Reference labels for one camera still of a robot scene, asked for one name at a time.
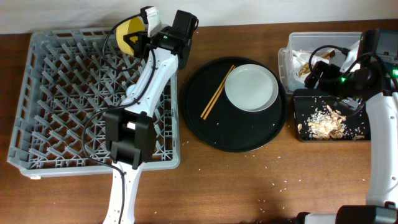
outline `wooden surface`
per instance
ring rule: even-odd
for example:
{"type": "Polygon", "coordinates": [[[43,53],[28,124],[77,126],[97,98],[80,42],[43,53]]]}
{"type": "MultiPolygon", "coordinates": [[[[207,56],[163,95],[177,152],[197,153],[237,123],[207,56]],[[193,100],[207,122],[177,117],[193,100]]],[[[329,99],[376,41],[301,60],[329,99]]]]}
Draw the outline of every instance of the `wooden surface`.
{"type": "MultiPolygon", "coordinates": [[[[225,56],[251,58],[278,72],[277,53],[291,32],[378,27],[398,29],[398,20],[199,28],[178,85],[183,88],[200,66],[225,56]]],[[[29,38],[0,35],[0,223],[101,223],[111,175],[30,180],[6,162],[29,38]]],[[[141,175],[137,223],[264,223],[364,204],[370,142],[305,144],[296,140],[293,125],[290,112],[267,147],[232,154],[200,142],[181,117],[181,164],[141,175]]]]}

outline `white oval plate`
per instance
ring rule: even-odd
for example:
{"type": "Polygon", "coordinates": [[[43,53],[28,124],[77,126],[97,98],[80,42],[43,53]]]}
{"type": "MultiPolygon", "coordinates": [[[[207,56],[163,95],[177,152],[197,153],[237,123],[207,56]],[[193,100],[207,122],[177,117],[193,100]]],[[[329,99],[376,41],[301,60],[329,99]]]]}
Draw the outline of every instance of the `white oval plate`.
{"type": "Polygon", "coordinates": [[[236,67],[225,81],[225,93],[230,102],[248,112],[267,109],[275,102],[278,92],[275,76],[260,65],[236,67]]]}

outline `black plate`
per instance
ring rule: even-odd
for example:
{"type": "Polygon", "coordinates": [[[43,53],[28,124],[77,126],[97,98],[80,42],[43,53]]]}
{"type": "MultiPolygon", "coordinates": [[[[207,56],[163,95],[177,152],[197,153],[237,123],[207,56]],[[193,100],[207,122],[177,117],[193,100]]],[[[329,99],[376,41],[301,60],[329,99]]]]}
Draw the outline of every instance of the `black plate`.
{"type": "MultiPolygon", "coordinates": [[[[293,93],[293,104],[294,104],[294,118],[295,118],[295,130],[299,141],[305,142],[320,142],[313,139],[310,136],[309,127],[306,125],[307,119],[315,113],[315,110],[327,111],[324,107],[329,105],[332,110],[339,110],[342,115],[353,114],[353,112],[347,107],[336,103],[335,98],[327,93],[319,90],[308,90],[299,89],[293,93]],[[302,124],[300,132],[297,129],[297,125],[302,124]]],[[[347,120],[343,122],[346,125],[345,136],[341,139],[329,141],[352,141],[355,135],[365,136],[364,139],[358,141],[370,140],[371,139],[371,128],[369,125],[368,114],[366,114],[366,107],[364,106],[361,111],[356,114],[347,117],[347,120]]]]}
{"type": "Polygon", "coordinates": [[[200,118],[231,66],[245,64],[256,64],[268,69],[247,58],[214,60],[195,72],[182,94],[181,108],[190,130],[197,138],[222,151],[246,152],[264,146],[278,135],[286,122],[286,92],[273,72],[277,78],[279,95],[268,109],[254,113],[240,110],[229,102],[223,91],[207,119],[204,121],[200,118]]]}

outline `plastic bin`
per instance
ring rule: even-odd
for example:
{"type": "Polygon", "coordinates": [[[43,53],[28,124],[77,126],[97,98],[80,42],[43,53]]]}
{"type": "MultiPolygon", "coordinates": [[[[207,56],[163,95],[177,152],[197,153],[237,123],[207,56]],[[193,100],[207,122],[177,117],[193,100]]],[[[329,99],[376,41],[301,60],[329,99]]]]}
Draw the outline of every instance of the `plastic bin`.
{"type": "MultiPolygon", "coordinates": [[[[32,179],[66,175],[112,173],[85,157],[80,135],[95,112],[125,99],[126,88],[137,81],[137,70],[116,73],[101,56],[107,28],[53,30],[30,39],[16,119],[7,161],[32,179]]],[[[136,58],[123,54],[114,35],[106,55],[114,67],[130,67],[136,58]]],[[[166,85],[155,109],[157,142],[154,162],[143,170],[174,169],[180,163],[177,76],[166,85]]],[[[110,163],[106,150],[104,116],[87,129],[88,154],[110,163]]]]}
{"type": "MultiPolygon", "coordinates": [[[[361,37],[361,32],[294,32],[289,35],[289,43],[285,49],[280,49],[278,53],[279,76],[288,94],[293,94],[294,90],[304,88],[304,84],[295,79],[293,68],[292,50],[301,50],[312,53],[322,45],[336,45],[339,47],[351,47],[361,37]]],[[[327,49],[317,52],[321,55],[327,49]]],[[[336,56],[330,60],[337,66],[342,66],[345,55],[336,50],[336,56]]]]}

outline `chopstick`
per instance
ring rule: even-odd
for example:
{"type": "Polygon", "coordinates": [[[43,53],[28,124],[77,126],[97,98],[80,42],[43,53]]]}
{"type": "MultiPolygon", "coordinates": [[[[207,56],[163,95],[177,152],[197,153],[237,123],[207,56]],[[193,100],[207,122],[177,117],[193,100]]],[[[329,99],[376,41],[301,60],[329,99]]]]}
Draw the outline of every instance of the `chopstick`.
{"type": "Polygon", "coordinates": [[[231,68],[229,69],[228,73],[225,75],[223,81],[218,86],[218,88],[217,88],[216,92],[214,93],[213,97],[211,97],[211,100],[209,101],[209,103],[207,104],[206,108],[203,110],[202,114],[200,115],[200,118],[203,118],[204,120],[206,120],[206,118],[209,115],[211,109],[213,109],[214,104],[217,102],[218,97],[221,95],[221,92],[224,89],[226,78],[231,73],[231,71],[235,69],[235,67],[236,67],[235,65],[231,66],[231,68]]]}

